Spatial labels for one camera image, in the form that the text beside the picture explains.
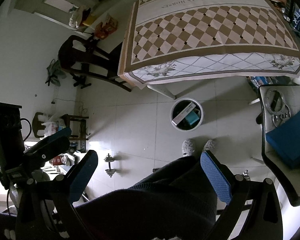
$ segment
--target white wall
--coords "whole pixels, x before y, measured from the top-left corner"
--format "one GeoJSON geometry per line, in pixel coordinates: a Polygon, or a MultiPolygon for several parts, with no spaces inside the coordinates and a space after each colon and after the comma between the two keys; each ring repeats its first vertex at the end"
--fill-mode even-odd
{"type": "MultiPolygon", "coordinates": [[[[21,105],[21,117],[32,122],[35,112],[73,114],[77,88],[70,75],[61,87],[45,84],[46,67],[57,58],[62,43],[73,31],[17,9],[0,16],[0,102],[21,105]]],[[[28,133],[26,123],[23,136],[28,133]]]]}

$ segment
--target wooden stool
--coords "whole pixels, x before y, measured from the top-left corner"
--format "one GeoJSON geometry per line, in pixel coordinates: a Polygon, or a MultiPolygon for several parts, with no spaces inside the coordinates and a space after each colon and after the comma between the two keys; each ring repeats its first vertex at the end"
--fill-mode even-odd
{"type": "Polygon", "coordinates": [[[65,114],[61,116],[61,118],[64,120],[64,123],[66,127],[70,127],[70,122],[75,121],[75,122],[80,122],[80,134],[79,135],[73,135],[71,134],[69,140],[70,141],[80,141],[80,147],[82,152],[85,152],[85,141],[87,140],[85,138],[86,134],[86,119],[88,119],[88,116],[78,116],[78,115],[70,115],[70,114],[65,114]]]}

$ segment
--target dark pants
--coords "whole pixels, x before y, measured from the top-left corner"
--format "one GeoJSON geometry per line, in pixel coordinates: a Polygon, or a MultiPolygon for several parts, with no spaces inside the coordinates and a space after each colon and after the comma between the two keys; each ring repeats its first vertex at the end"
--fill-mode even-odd
{"type": "Polygon", "coordinates": [[[217,211],[217,194],[202,170],[200,161],[193,156],[179,158],[147,176],[137,184],[146,182],[160,183],[178,188],[209,203],[217,211]]]}

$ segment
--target cable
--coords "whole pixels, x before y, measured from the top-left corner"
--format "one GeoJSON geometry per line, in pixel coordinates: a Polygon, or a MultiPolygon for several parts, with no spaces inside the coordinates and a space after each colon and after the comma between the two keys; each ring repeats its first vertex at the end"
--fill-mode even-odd
{"type": "Polygon", "coordinates": [[[7,207],[7,209],[8,209],[8,215],[9,216],[11,216],[11,213],[10,213],[10,211],[9,211],[9,206],[8,206],[8,195],[9,195],[9,192],[10,192],[10,188],[8,189],[8,193],[7,193],[7,195],[6,195],[6,207],[7,207]]]}
{"type": "Polygon", "coordinates": [[[74,100],[65,100],[61,98],[54,98],[51,102],[51,104],[55,104],[54,100],[61,100],[61,101],[67,101],[67,102],[74,102],[74,103],[81,103],[82,105],[79,106],[79,116],[82,116],[83,114],[86,114],[88,112],[87,108],[84,108],[84,103],[82,101],[74,101],[74,100]]]}
{"type": "Polygon", "coordinates": [[[23,142],[25,142],[25,141],[27,140],[27,138],[31,135],[31,132],[32,132],[32,125],[31,125],[30,121],[27,120],[26,118],[21,118],[21,121],[27,121],[28,124],[29,124],[29,126],[30,126],[30,132],[29,132],[29,134],[25,137],[25,139],[23,140],[23,142]]]}

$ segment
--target dining table leg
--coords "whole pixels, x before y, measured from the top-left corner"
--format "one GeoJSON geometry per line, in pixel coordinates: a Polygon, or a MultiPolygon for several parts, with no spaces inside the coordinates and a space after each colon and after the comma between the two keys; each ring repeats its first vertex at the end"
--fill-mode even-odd
{"type": "Polygon", "coordinates": [[[148,84],[147,87],[173,100],[177,98],[167,89],[165,84],[148,84]]]}

